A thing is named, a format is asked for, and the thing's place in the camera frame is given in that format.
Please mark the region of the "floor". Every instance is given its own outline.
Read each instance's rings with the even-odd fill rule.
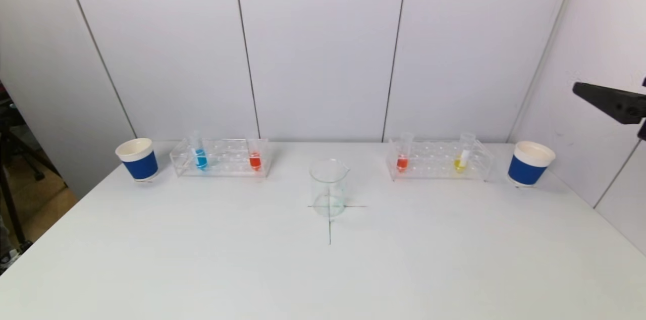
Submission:
[[[34,179],[34,171],[20,156],[13,156],[5,171],[9,174],[9,189],[25,237],[32,242],[37,241],[76,203],[76,197],[60,177],[41,164],[34,163],[44,173],[44,179],[40,181]],[[14,248],[18,248],[18,240],[4,198],[0,205],[0,214],[11,232],[9,240]]]

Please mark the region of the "white cup rim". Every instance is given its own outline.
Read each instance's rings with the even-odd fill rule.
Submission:
[[[543,159],[542,157],[535,157],[531,154],[531,152],[527,152],[523,148],[525,147],[531,147],[533,149],[538,149],[541,150],[542,152],[546,153],[549,158],[548,159]],[[540,143],[532,142],[532,141],[520,141],[516,144],[516,148],[519,149],[521,152],[524,154],[534,157],[536,159],[541,159],[542,161],[554,161],[556,159],[556,153],[549,147],[545,145],[541,145]]]
[[[121,153],[127,149],[131,149],[132,146],[138,145],[138,143],[145,143],[145,145],[141,146],[141,149],[137,150],[136,152]],[[150,146],[152,146],[152,140],[150,138],[135,138],[134,140],[123,142],[121,145],[119,145],[119,147],[117,147],[115,153],[119,157],[133,157],[144,152],[145,150],[150,148]]]

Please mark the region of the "yellow liquid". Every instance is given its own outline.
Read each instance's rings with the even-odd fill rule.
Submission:
[[[466,169],[466,166],[460,166],[460,159],[459,159],[459,158],[458,158],[458,159],[456,159],[455,161],[453,161],[453,164],[455,165],[455,170],[456,170],[457,172],[459,172],[459,173],[463,173],[463,172],[464,172],[464,169]]]

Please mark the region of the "white wall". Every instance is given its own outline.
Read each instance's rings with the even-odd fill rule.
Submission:
[[[80,0],[136,134],[258,134],[238,0]]]
[[[260,134],[379,141],[401,0],[240,0]]]
[[[0,0],[0,79],[78,198],[120,163],[134,134],[76,0]]]
[[[386,120],[507,140],[563,0],[404,0]]]
[[[641,141],[597,206],[646,255],[646,142]]]
[[[601,198],[637,143],[572,93],[575,81],[646,93],[646,0],[570,0],[512,141],[555,150],[551,170],[590,205]]]

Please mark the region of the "red liquid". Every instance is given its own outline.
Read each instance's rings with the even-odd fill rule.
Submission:
[[[406,171],[406,168],[408,167],[408,157],[404,156],[403,154],[399,155],[399,158],[397,159],[397,170],[399,170],[400,173],[403,173]]]
[[[258,171],[260,170],[260,154],[258,152],[252,152],[249,154],[249,163],[251,164],[251,168]]]

